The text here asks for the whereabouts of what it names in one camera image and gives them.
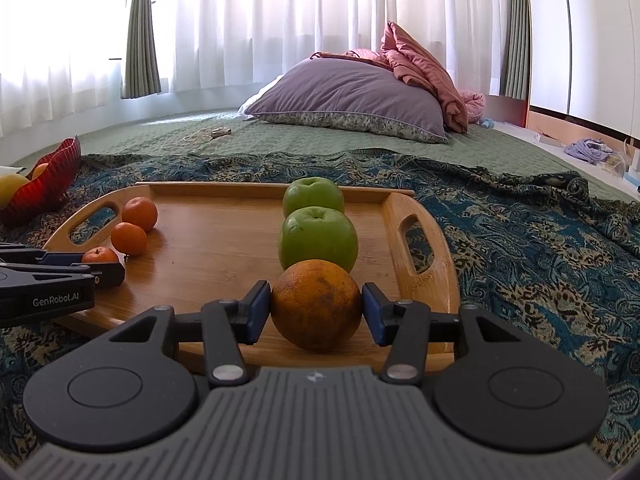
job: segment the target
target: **pink comforter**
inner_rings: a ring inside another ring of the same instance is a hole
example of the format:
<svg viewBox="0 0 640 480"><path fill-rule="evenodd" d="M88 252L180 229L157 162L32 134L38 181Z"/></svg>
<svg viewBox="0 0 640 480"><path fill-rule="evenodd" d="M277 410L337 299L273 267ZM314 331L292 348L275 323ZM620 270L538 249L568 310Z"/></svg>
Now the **pink comforter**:
<svg viewBox="0 0 640 480"><path fill-rule="evenodd" d="M354 59L391 70L396 79L431 93L440 102L444 123L455 132L466 132L469 117L465 102L449 74L431 53L394 22L386 22L378 52L358 48L345 54L316 52L311 57Z"/></svg>
<svg viewBox="0 0 640 480"><path fill-rule="evenodd" d="M466 113L470 123L479 123L486 110L486 96L480 92L461 90L460 97L465 102Z"/></svg>

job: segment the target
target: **tangerine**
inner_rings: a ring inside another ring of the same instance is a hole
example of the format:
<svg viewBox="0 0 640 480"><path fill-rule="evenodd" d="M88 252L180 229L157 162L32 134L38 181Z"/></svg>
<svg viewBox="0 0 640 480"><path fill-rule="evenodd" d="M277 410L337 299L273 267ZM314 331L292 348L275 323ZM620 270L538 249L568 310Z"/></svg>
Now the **tangerine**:
<svg viewBox="0 0 640 480"><path fill-rule="evenodd" d="M110 249L108 247L94 247L93 249L90 249L84 253L81 263L98 264L119 261L120 259L113 249Z"/></svg>
<svg viewBox="0 0 640 480"><path fill-rule="evenodd" d="M111 245L122 254L138 256L146 249L145 230L129 222L120 222L111 231Z"/></svg>
<svg viewBox="0 0 640 480"><path fill-rule="evenodd" d="M285 270L271 291L271 319L302 349L325 352L346 343L362 318L360 289L342 267L303 260Z"/></svg>
<svg viewBox="0 0 640 480"><path fill-rule="evenodd" d="M39 164L36 166L36 169L31 173L31 180L36 180L43 172L47 169L49 165L48 162L44 162L43 164Z"/></svg>
<svg viewBox="0 0 640 480"><path fill-rule="evenodd" d="M137 196L122 208L122 221L142 227L148 233L158 221L158 208L147 197Z"/></svg>

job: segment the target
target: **paisley blanket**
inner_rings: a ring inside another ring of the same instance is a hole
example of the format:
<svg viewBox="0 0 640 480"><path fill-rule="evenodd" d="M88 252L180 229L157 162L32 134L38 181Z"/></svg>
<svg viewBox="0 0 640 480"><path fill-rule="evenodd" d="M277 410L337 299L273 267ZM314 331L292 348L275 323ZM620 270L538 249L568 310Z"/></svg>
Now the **paisley blanket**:
<svg viewBox="0 0 640 480"><path fill-rule="evenodd" d="M479 301L602 378L610 409L593 447L604 460L619 466L640 449L640 208L590 197L577 173L495 175L386 150L91 155L63 210L24 228L0 228L0 241L41 246L80 206L137 181L291 182L312 175L413 189L446 234L463 301ZM408 238L418 269L428 266L422 232L411 229ZM12 465L37 446L20 404L25 382L83 341L48 322L1 331L0 456Z"/></svg>

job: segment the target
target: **white towel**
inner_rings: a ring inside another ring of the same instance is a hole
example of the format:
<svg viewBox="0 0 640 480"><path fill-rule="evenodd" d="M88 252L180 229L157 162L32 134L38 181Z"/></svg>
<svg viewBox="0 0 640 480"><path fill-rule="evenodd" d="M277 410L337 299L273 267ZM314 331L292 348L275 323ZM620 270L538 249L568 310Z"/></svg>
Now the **white towel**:
<svg viewBox="0 0 640 480"><path fill-rule="evenodd" d="M12 168L11 166L0 166L0 176L6 175L8 173L20 173L22 170L26 170L27 168Z"/></svg>

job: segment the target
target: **red fruit bowl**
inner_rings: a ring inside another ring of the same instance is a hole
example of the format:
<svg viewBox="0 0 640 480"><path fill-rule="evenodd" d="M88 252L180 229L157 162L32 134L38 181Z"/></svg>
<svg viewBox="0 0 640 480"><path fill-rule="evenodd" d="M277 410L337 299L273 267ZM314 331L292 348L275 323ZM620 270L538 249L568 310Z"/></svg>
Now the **red fruit bowl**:
<svg viewBox="0 0 640 480"><path fill-rule="evenodd" d="M35 180L22 186L4 209L0 209L0 223L11 229L25 225L36 216L57 211L65 203L65 193L80 169L80 141L66 139L55 152L43 156L34 166L48 166ZM31 179L33 170L27 175Z"/></svg>

